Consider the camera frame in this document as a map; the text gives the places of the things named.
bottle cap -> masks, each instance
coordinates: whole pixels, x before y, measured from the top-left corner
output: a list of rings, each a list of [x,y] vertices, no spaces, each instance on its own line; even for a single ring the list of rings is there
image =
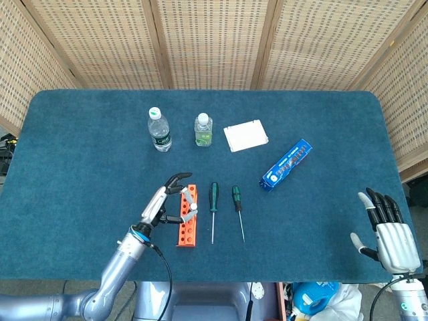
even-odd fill
[[[153,120],[158,120],[161,118],[162,114],[161,114],[161,110],[157,107],[152,107],[150,108],[150,110],[148,111],[148,115],[150,116],[150,118],[152,118]]]
[[[203,113],[198,115],[198,123],[199,124],[206,125],[206,124],[208,124],[208,120],[209,120],[209,118],[208,118],[208,115],[206,113],[203,112]]]

silver robotic arm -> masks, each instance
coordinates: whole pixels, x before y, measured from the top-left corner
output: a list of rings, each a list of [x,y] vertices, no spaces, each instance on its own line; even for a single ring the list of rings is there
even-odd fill
[[[355,248],[375,261],[393,275],[391,289],[402,321],[428,321],[428,299],[423,284],[415,276],[421,266],[413,234],[403,222],[397,203],[389,196],[383,196],[371,189],[367,195],[358,197],[366,207],[368,218],[377,239],[377,251],[365,246],[357,234],[350,238]],[[372,320],[374,305],[370,310]]]
[[[80,294],[13,297],[0,294],[0,321],[60,321],[71,316],[81,316],[87,321],[104,321],[110,315],[117,293],[128,279],[133,267],[150,243],[151,231],[161,223],[185,223],[197,213],[186,187],[178,185],[191,173],[172,176],[160,187],[141,214],[137,225],[132,225],[107,266],[104,268],[99,289]],[[191,204],[184,217],[165,215],[165,201],[170,194],[183,193]]]

blue box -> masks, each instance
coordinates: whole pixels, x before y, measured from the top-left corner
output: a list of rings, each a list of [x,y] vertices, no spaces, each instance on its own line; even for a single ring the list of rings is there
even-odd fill
[[[278,185],[303,158],[309,154],[312,146],[301,139],[290,149],[274,166],[267,171],[260,180],[260,186],[266,191],[271,191]]]

table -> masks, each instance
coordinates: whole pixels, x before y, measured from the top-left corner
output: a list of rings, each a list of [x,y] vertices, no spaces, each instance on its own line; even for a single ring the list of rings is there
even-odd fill
[[[173,145],[154,149],[148,109],[170,122]],[[213,144],[195,144],[194,120],[213,118]],[[269,143],[231,153],[223,128],[260,119]],[[271,193],[261,176],[300,138],[310,154]],[[389,279],[359,255],[349,233],[375,247],[357,192],[389,194],[413,228],[379,101],[369,92],[218,90],[49,90],[32,100],[0,198],[0,278],[99,279],[128,227],[173,174],[199,191],[197,246],[177,247],[178,226],[152,241],[175,281],[341,281]],[[220,187],[211,245],[208,189]],[[242,193],[242,242],[231,188]],[[166,202],[179,214],[179,197]],[[134,280],[166,281],[146,251]]]

bottle label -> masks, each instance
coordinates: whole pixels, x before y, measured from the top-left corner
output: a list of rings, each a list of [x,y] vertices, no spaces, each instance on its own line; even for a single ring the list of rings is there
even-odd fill
[[[171,136],[168,132],[168,134],[166,136],[160,137],[160,138],[155,138],[153,137],[154,143],[158,146],[164,146],[166,144],[168,144],[171,140]]]

